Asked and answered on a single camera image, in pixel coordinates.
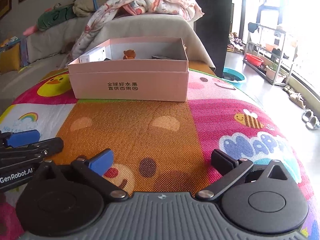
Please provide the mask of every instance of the plant pot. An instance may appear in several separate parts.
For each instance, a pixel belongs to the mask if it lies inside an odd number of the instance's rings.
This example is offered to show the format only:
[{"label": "plant pot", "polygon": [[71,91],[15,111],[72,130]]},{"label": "plant pot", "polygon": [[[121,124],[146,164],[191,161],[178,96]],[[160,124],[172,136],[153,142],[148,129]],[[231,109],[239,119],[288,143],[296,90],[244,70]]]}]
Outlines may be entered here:
[{"label": "plant pot", "polygon": [[263,74],[266,74],[266,73],[267,73],[267,69],[266,69],[266,67],[263,66],[263,65],[260,65],[259,67],[257,67],[257,69],[258,69],[259,71],[261,71]]},{"label": "plant pot", "polygon": [[[276,75],[276,72],[274,70],[272,70],[271,68],[269,68],[268,66],[266,68],[267,68],[266,76],[268,78],[270,78],[271,80],[273,80]],[[287,77],[286,75],[279,72],[278,76],[276,77],[276,83],[282,83],[282,81],[286,77]]]}]

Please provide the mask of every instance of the tiled floor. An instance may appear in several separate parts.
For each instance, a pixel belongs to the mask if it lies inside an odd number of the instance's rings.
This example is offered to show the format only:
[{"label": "tiled floor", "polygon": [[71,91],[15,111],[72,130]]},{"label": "tiled floor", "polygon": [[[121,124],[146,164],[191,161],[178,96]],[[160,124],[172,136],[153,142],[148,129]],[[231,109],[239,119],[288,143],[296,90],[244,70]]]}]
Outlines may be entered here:
[{"label": "tiled floor", "polygon": [[308,130],[301,120],[304,110],[291,102],[288,94],[282,88],[272,87],[250,66],[244,64],[242,54],[227,52],[225,67],[233,68],[247,77],[247,83],[242,86],[242,90],[261,104],[282,134],[291,143],[307,171],[315,195],[319,200],[320,130]]}]

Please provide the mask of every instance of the open box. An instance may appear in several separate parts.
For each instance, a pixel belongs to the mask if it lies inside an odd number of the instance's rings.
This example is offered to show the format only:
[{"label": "open box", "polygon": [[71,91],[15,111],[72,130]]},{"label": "open box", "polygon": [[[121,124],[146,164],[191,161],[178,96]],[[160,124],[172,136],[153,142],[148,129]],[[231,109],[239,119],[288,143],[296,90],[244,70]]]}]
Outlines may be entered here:
[{"label": "open box", "polygon": [[[107,40],[111,60],[68,65],[76,98],[178,101],[187,100],[188,58],[181,38],[133,37]],[[135,59],[122,59],[124,50]],[[171,59],[151,59],[152,56]]]}]

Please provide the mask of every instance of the slipper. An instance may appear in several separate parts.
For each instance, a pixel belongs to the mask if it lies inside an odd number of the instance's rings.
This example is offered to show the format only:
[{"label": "slipper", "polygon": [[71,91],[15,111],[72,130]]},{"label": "slipper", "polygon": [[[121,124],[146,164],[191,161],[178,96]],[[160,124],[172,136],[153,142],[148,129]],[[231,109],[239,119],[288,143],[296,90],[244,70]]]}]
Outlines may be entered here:
[{"label": "slipper", "polygon": [[288,91],[290,89],[290,86],[289,85],[286,85],[282,90],[284,90],[284,91]]},{"label": "slipper", "polygon": [[313,116],[309,119],[309,121],[306,123],[306,127],[310,130],[317,130],[320,128],[320,122],[318,120],[318,117]]},{"label": "slipper", "polygon": [[306,108],[306,106],[303,104],[303,97],[300,95],[300,93],[292,93],[290,95],[290,100],[302,109]]},{"label": "slipper", "polygon": [[293,88],[288,89],[286,92],[287,92],[287,94],[289,94],[289,96],[290,96],[291,94],[295,93],[295,91],[293,90]]},{"label": "slipper", "polygon": [[308,122],[311,117],[313,117],[313,112],[310,109],[307,109],[302,115],[302,120],[303,122]]}]

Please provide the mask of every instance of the black circular disc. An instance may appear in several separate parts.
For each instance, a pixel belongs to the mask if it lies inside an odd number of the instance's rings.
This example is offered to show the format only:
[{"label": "black circular disc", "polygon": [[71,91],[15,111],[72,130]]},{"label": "black circular disc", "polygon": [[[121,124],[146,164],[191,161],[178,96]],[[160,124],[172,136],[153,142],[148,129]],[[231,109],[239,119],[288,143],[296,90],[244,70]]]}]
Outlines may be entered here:
[{"label": "black circular disc", "polygon": [[48,179],[19,199],[17,216],[24,230],[38,236],[66,236],[94,222],[103,210],[98,191],[86,185]]},{"label": "black circular disc", "polygon": [[299,188],[276,179],[231,188],[222,197],[221,207],[233,223],[259,234],[290,232],[308,215],[308,203]]}]

